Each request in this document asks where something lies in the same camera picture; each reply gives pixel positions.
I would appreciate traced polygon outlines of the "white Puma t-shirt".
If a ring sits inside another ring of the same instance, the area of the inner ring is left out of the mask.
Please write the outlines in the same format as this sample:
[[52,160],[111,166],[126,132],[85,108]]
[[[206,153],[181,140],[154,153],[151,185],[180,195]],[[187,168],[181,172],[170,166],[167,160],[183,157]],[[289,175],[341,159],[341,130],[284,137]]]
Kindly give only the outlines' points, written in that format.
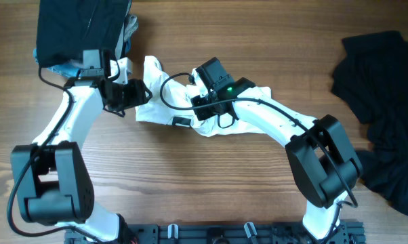
[[143,81],[152,92],[152,98],[148,103],[136,107],[136,120],[161,125],[191,127],[198,134],[206,137],[248,133],[263,134],[261,129],[247,122],[233,122],[229,114],[199,121],[192,110],[175,110],[166,106],[166,104],[170,104],[178,108],[190,108],[193,97],[207,93],[196,70],[192,71],[192,75],[196,82],[194,85],[182,85],[176,79],[170,79],[161,91],[162,83],[169,78],[169,75],[163,71],[162,65],[156,57],[146,56]]

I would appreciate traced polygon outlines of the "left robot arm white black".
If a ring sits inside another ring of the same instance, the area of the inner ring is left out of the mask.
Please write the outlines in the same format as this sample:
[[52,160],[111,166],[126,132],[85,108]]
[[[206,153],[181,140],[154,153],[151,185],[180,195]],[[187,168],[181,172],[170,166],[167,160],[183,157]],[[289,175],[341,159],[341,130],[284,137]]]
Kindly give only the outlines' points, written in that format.
[[14,185],[7,203],[7,222],[23,237],[42,237],[67,230],[92,243],[137,243],[124,218],[94,199],[94,188],[81,147],[100,113],[124,115],[143,105],[151,91],[139,79],[70,78],[64,97],[43,133],[11,153]]

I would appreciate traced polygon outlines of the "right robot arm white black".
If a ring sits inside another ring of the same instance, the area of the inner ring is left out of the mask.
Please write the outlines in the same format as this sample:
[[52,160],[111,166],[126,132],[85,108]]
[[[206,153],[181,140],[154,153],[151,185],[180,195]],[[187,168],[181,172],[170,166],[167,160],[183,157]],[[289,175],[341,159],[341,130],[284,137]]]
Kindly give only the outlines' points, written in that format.
[[343,205],[357,207],[352,188],[363,174],[342,124],[331,115],[316,119],[297,113],[245,78],[196,78],[193,84],[199,89],[192,104],[200,121],[229,114],[285,149],[296,186],[307,200],[302,225],[314,240],[329,241],[340,225]]

